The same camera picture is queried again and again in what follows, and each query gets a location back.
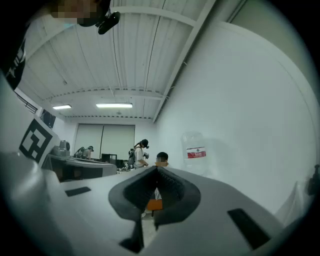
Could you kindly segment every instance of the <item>woman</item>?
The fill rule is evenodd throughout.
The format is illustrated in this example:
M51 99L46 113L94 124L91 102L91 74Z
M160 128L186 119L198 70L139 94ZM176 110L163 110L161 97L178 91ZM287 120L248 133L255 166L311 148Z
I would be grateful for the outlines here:
M144 160L144 151L143 151L144 148L146 148L146 149L149 148L148 143L149 142L147 139L143 139L134 146L134 159L135 159L135 162L133 164L134 169L149 165Z

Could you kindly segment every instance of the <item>black panel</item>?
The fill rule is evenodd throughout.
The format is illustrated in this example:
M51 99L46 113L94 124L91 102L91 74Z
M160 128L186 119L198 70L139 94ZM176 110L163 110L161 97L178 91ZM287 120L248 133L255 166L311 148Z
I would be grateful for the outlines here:
M227 212L252 249L257 249L270 240L270 237L243 210L234 209Z
M86 193L89 191L91 191L91 189L88 188L87 186L84 186L84 187L66 190L65 193L68 197L73 197L73 196L80 195L80 194L83 194L83 193Z

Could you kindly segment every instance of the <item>equipment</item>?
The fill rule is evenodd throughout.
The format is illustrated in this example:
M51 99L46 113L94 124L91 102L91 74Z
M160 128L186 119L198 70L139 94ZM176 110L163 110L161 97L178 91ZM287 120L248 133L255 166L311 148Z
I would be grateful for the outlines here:
M120 21L119 12L116 11L114 13L111 13L110 1L111 0L102 0L98 5L96 13L91 13L92 17L90 18L78 19L78 24L83 27L91 27L95 25L98 28L98 33L100 35L105 34Z
M3 199L48 255L252 255L265 243L273 250L283 229L230 185L178 169L59 183L23 155L1 154L0 162ZM156 188L163 210L154 213L157 234L144 248L141 214Z

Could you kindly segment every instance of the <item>person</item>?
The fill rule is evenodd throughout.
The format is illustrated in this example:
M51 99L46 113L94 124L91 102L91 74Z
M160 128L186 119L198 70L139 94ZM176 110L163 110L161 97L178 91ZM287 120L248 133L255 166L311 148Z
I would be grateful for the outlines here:
M82 159L88 159L91 160L91 152L94 152L93 146L88 146L87 149L85 149L82 153Z
M4 25L1 28L1 40L4 49L1 52L0 69L8 83L15 89L21 81L26 64L25 36L32 21L44 15L51 15L68 24L93 26L104 16L110 7L111 0L33 0L6 1L1 3L4 13L14 14L15 25ZM2 24L7 18L1 15Z
M148 149L148 140L143 139L139 143L134 146L134 159L135 162L133 164L134 169L141 168L144 166L149 166L149 164L144 160L144 151L143 149Z
M170 167L168 163L168 154L165 152L160 152L156 155L156 166Z

